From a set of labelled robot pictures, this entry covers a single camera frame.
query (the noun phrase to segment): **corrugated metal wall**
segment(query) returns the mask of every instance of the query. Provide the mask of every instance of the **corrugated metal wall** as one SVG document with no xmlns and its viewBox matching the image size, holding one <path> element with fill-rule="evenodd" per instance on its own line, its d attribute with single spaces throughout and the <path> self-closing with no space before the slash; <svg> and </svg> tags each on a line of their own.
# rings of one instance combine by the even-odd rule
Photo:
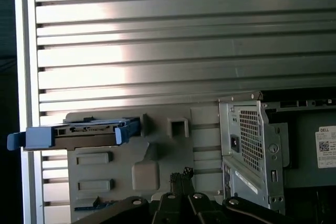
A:
<svg viewBox="0 0 336 224">
<path fill-rule="evenodd" d="M 41 124 L 59 123 L 70 111 L 215 101 L 243 90 L 336 81 L 335 0 L 36 0 L 28 5 L 30 22 L 36 18 L 37 24 L 29 31 L 37 36 L 37 46 L 30 42 L 30 63 L 37 57 L 38 65 L 31 71 L 32 114 L 38 113 Z M 58 154 L 64 152 L 43 156 L 57 161 Z M 42 178 L 61 178 L 66 187 L 66 164 L 57 168 L 46 168 Z M 48 190 L 57 186 L 49 184 Z M 45 223 L 68 222 L 68 198 L 53 204 L 54 195 L 45 188 Z"/>
</svg>

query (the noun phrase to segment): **computer case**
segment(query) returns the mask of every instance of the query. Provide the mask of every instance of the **computer case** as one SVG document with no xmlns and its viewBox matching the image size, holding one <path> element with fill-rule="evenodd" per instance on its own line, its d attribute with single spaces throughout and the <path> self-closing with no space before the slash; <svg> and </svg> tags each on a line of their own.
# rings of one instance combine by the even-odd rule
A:
<svg viewBox="0 0 336 224">
<path fill-rule="evenodd" d="M 309 223 L 334 219 L 336 88 L 243 93 L 219 111 L 225 197 Z"/>
</svg>

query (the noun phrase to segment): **white sticker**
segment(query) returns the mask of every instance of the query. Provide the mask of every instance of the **white sticker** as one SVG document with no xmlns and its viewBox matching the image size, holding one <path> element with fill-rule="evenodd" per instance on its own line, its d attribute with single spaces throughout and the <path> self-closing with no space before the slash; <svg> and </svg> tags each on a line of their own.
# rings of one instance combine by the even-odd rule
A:
<svg viewBox="0 0 336 224">
<path fill-rule="evenodd" d="M 247 185 L 252 191 L 254 191 L 256 194 L 258 194 L 258 189 L 252 185 L 246 178 L 244 178 L 239 172 L 236 171 L 236 176 L 240 178 L 245 185 Z"/>
<path fill-rule="evenodd" d="M 320 127 L 315 137 L 318 167 L 336 167 L 336 126 Z"/>
</svg>

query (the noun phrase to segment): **barcode sticker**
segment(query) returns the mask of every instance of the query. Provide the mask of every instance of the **barcode sticker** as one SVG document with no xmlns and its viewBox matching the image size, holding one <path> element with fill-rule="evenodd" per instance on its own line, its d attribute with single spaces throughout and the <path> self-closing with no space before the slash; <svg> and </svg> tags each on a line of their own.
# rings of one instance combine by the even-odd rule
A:
<svg viewBox="0 0 336 224">
<path fill-rule="evenodd" d="M 336 126 L 320 127 L 315 137 L 318 167 L 336 167 Z"/>
</svg>

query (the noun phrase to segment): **ventilation grille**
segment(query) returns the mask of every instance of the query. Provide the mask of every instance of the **ventilation grille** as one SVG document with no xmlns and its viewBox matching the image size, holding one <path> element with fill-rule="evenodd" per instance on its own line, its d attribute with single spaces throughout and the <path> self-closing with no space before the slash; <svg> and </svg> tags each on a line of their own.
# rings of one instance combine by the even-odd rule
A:
<svg viewBox="0 0 336 224">
<path fill-rule="evenodd" d="M 259 172 L 259 160 L 263 159 L 259 139 L 259 115 L 256 111 L 241 110 L 239 114 L 241 152 L 244 162 Z"/>
</svg>

